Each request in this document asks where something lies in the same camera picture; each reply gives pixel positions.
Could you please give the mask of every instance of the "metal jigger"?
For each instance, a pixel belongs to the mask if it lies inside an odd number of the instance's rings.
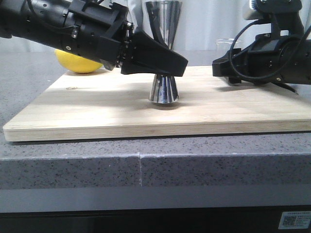
[[[146,2],[147,13],[154,40],[173,48],[182,2],[156,0]],[[156,74],[149,96],[154,103],[169,104],[178,101],[174,76]]]

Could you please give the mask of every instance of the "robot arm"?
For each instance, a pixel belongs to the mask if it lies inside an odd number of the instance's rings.
[[[213,75],[227,76],[230,83],[311,84],[311,41],[306,40],[311,28],[304,33],[301,8],[300,0],[248,0],[244,18],[257,19],[249,25],[270,23],[271,33],[257,35],[243,50],[233,49],[233,44],[225,56],[213,61]]]
[[[26,38],[101,62],[122,74],[182,76],[188,61],[150,38],[133,33],[128,9],[102,0],[0,0],[0,37]]]

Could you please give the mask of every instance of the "label sticker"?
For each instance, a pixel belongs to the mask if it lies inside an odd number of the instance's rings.
[[[311,222],[311,211],[283,212],[278,228],[307,229]]]

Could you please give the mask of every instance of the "yellow lemon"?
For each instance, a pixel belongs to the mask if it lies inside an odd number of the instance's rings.
[[[62,50],[55,50],[55,55],[63,67],[76,73],[86,74],[102,67],[101,63]]]

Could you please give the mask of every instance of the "clear drinking glass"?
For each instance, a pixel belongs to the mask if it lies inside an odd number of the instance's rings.
[[[233,38],[221,38],[216,40],[216,56],[217,58],[220,58],[226,54],[226,52],[230,49]],[[242,47],[242,41],[237,40],[235,43],[234,48],[241,48]]]

